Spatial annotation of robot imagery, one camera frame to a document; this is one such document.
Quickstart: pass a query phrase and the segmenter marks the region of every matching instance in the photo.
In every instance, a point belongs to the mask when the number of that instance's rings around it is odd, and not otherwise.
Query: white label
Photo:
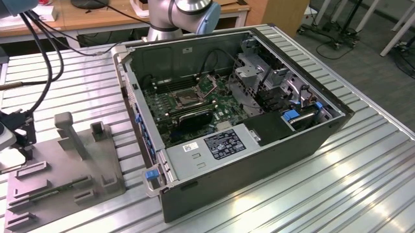
[[[190,144],[186,144],[182,146],[184,152],[188,152],[188,151],[197,149],[197,148],[198,148],[198,146],[197,146],[196,142],[192,142]]]
[[[193,47],[189,47],[189,48],[184,48],[184,49],[182,49],[182,54],[190,53],[190,52],[193,52]]]

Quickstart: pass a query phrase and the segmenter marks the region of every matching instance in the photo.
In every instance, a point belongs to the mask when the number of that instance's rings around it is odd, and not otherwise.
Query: power supply label
[[[222,133],[206,137],[204,139],[209,152],[212,152],[214,159],[220,160],[232,154],[245,149],[244,144],[240,141],[233,130],[228,130]]]

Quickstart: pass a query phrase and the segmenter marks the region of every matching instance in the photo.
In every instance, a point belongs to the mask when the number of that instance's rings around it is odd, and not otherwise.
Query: floor
[[[326,10],[329,14],[337,1],[332,1]],[[322,0],[310,0],[310,5],[320,8]],[[341,16],[340,24],[345,21],[353,3],[348,2]],[[350,23],[356,28],[366,10],[360,7]],[[354,49],[338,60],[322,58],[316,53],[316,47],[328,39],[324,36],[305,32],[294,40],[320,58],[320,60],[337,72],[337,74],[386,110],[386,112],[415,131],[415,80],[410,79],[394,66],[392,56],[380,57],[378,53],[394,35],[390,31],[393,22],[373,14],[362,31],[358,33],[360,42]],[[408,40],[415,34],[406,32],[402,39]],[[337,57],[349,48],[338,51],[321,46],[320,53],[326,57]]]

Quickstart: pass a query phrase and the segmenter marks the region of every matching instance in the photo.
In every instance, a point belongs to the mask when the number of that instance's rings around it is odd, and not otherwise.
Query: aluminum workbench
[[[356,112],[317,152],[172,223],[140,179],[144,162],[109,55],[62,53],[65,73],[34,113],[38,141],[57,137],[53,114],[70,111],[74,130],[110,125],[126,193],[33,232],[412,232],[415,230],[415,134],[274,27],[257,26]],[[83,49],[85,52],[102,47]],[[50,53],[54,72],[58,60]],[[38,54],[10,58],[0,82],[45,80]],[[3,91],[1,107],[26,109],[42,86]],[[3,216],[6,177],[0,184]]]

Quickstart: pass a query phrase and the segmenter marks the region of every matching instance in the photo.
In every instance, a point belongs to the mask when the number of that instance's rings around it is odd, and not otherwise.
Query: cable
[[[145,78],[146,78],[146,77],[149,77],[149,78],[152,79],[152,78],[153,78],[153,75],[152,75],[152,74],[145,74],[145,75],[140,78],[140,80],[141,80],[140,86],[144,85],[144,81],[145,81]]]
[[[329,60],[338,60],[341,57],[345,56],[345,54],[348,54],[354,48],[350,48],[345,53],[342,53],[338,57],[326,57],[324,56],[320,51],[318,51],[318,48],[322,46],[322,45],[326,45],[328,43],[330,43],[332,41],[326,41],[324,43],[321,43],[317,47],[316,47],[316,53],[325,59],[329,59]]]
[[[96,1],[97,3],[102,4],[102,5],[106,6],[109,9],[112,9],[113,11],[116,11],[117,13],[120,13],[121,15],[124,15],[124,16],[126,16],[128,18],[130,18],[130,19],[133,19],[133,20],[136,20],[136,21],[138,21],[138,22],[141,22],[141,23],[145,23],[145,24],[148,24],[148,25],[150,26],[150,23],[149,23],[149,22],[145,22],[144,20],[141,20],[141,19],[138,19],[138,18],[136,18],[136,17],[129,16],[128,14],[125,14],[125,13],[122,13],[121,11],[118,11],[117,9],[114,9],[110,5],[102,3],[100,0],[92,0],[92,1]]]
[[[260,87],[262,86],[264,82],[266,81],[266,78],[268,78],[268,76],[269,76],[270,71],[272,71],[272,67],[270,67],[270,65],[269,65],[269,68],[268,68],[268,70],[266,70],[265,76],[264,76],[264,78],[261,79],[261,81],[260,81],[260,83],[258,83],[258,85],[257,85],[256,93],[257,93]]]
[[[208,51],[206,56],[205,56],[205,58],[204,58],[204,61],[202,61],[201,67],[200,67],[200,71],[198,71],[198,74],[197,74],[198,77],[201,76],[201,73],[202,73],[202,71],[204,71],[204,69],[205,69],[208,57],[209,57],[209,55],[210,55],[214,51],[220,51],[220,52],[224,53],[236,63],[238,63],[237,60],[233,58],[233,56],[232,56],[226,51],[224,51],[222,49],[218,49],[218,48],[213,48],[210,51]]]
[[[97,36],[97,33],[94,33],[94,35],[82,35],[83,37],[89,37],[89,38],[93,38]]]
[[[58,62],[59,62],[59,70],[58,70],[58,73],[57,75],[54,76],[54,78],[51,79],[51,82],[54,82],[61,76],[62,76],[62,73],[63,73],[63,59],[62,59],[62,56],[59,54],[59,51],[58,51],[58,48],[49,36],[49,32],[47,30],[41,26],[41,24],[33,19],[33,17],[30,16],[30,14],[25,14],[26,17],[33,21],[34,25],[38,27],[38,29],[41,30],[41,32],[45,34],[46,36],[46,39],[47,41],[50,42],[53,48],[54,48],[54,51],[55,51],[55,54],[57,54],[57,57],[58,57]],[[37,82],[22,82],[22,86],[30,86],[30,85],[39,85],[39,84],[45,84],[46,81],[37,81]]]
[[[37,48],[39,50],[39,53],[41,53],[41,56],[43,57],[43,60],[45,60],[45,64],[46,64],[46,84],[45,84],[45,87],[43,87],[43,90],[39,94],[39,97],[38,99],[35,100],[33,106],[30,107],[30,109],[26,111],[26,114],[27,115],[31,115],[31,113],[34,112],[34,110],[37,109],[38,105],[41,104],[41,102],[43,101],[45,99],[45,96],[46,96],[46,92],[49,91],[49,88],[50,88],[50,83],[51,83],[51,65],[50,65],[50,61],[49,61],[49,58],[46,57],[46,52],[45,52],[45,49],[39,43],[39,39],[35,35],[35,32],[34,32],[34,29],[31,28],[31,25],[30,23],[27,22],[25,16],[22,13],[18,14],[22,21],[23,21],[23,24],[27,28],[27,30],[30,31],[31,35],[33,35],[33,39],[34,39],[34,42],[35,42],[35,45],[37,45]]]
[[[341,2],[341,0],[337,1],[336,5],[334,5],[334,8],[332,9],[332,12],[330,12],[329,17],[328,17],[329,21],[330,21],[332,15],[334,14],[334,12],[337,10],[340,2]]]
[[[51,28],[46,23],[43,23],[39,19],[38,19],[38,15],[33,12],[33,11],[27,11],[29,15],[33,17],[33,19],[41,23],[41,27],[45,29],[45,27],[47,27],[50,30],[53,30],[54,32],[59,33],[61,35],[63,35],[65,37],[73,39],[74,41],[77,41],[81,45],[83,46],[88,46],[85,44],[82,44],[77,39],[74,39],[71,36],[67,36],[66,34],[63,34],[62,32],[59,32],[58,30],[55,30],[54,28]],[[49,36],[51,36],[54,38],[54,40],[57,41],[57,43],[59,43],[65,48],[70,49],[73,52],[75,52],[77,54],[79,55],[83,55],[83,56],[100,56],[105,53],[109,52],[109,50],[116,46],[118,45],[121,42],[117,42],[114,43],[105,51],[98,51],[98,52],[94,52],[94,53],[90,53],[90,54],[86,54],[86,53],[82,53],[79,52],[78,50],[75,50],[74,48],[71,48],[69,45],[66,45],[65,43],[62,43],[58,38],[50,33],[47,32]]]
[[[404,58],[404,56],[401,55],[401,53],[398,53],[397,51],[397,54],[398,56],[401,57],[401,59],[405,61],[405,63],[409,65],[409,67],[415,70],[415,66],[410,64],[410,62]]]
[[[93,42],[93,43],[96,43],[97,45],[105,45],[105,44],[109,42],[110,36],[112,36],[112,31],[109,32],[106,41],[105,41],[104,43],[97,43],[97,42],[93,41],[93,40],[89,40],[89,41]]]
[[[246,107],[249,107],[249,108],[257,108],[257,109],[261,109],[261,107],[252,107],[252,106],[248,106],[248,105],[245,105],[245,104],[242,104],[242,103],[241,103],[241,105],[244,105],[244,106],[246,106]]]
[[[394,50],[394,52],[398,54],[400,58],[402,58],[400,52],[398,52],[397,50]],[[397,69],[398,69],[409,78],[415,79],[413,75],[412,75],[410,73],[408,73],[408,72],[400,67],[400,65],[398,65],[398,63],[397,63],[396,56],[394,56],[392,53],[390,53],[390,56],[392,56],[392,60],[393,60],[393,63],[394,63],[394,65],[396,65]]]

